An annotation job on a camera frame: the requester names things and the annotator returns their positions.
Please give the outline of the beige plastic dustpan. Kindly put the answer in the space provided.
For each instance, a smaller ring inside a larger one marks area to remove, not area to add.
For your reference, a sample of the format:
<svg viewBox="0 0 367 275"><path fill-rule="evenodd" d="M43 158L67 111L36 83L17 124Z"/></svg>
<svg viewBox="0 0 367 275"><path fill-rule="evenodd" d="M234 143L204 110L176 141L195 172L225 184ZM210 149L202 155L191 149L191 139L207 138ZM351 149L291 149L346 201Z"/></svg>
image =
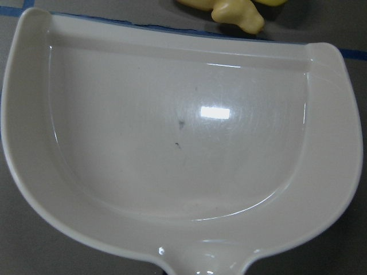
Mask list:
<svg viewBox="0 0 367 275"><path fill-rule="evenodd" d="M168 274L243 274L346 210L361 123L340 51L182 35L37 8L19 18L1 136L67 236Z"/></svg>

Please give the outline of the tan toy ginger root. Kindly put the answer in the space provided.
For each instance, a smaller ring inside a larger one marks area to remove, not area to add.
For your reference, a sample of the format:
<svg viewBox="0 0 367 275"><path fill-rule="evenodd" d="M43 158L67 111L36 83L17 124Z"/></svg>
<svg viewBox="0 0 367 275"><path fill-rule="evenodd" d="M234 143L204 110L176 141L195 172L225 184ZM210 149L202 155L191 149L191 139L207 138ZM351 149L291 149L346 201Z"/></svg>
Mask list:
<svg viewBox="0 0 367 275"><path fill-rule="evenodd" d="M238 26L249 34L258 34L264 18L248 0L180 0L179 3L202 11L210 11L215 22Z"/></svg>

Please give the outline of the yellow toy bell pepper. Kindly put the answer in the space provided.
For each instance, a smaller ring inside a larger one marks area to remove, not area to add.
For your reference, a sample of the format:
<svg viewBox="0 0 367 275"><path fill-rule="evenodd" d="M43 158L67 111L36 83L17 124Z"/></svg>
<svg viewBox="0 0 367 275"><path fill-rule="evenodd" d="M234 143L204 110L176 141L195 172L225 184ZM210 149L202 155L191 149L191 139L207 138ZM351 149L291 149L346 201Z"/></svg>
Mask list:
<svg viewBox="0 0 367 275"><path fill-rule="evenodd" d="M287 0L255 0L257 3L261 3L262 5L277 7L281 6L287 2Z"/></svg>

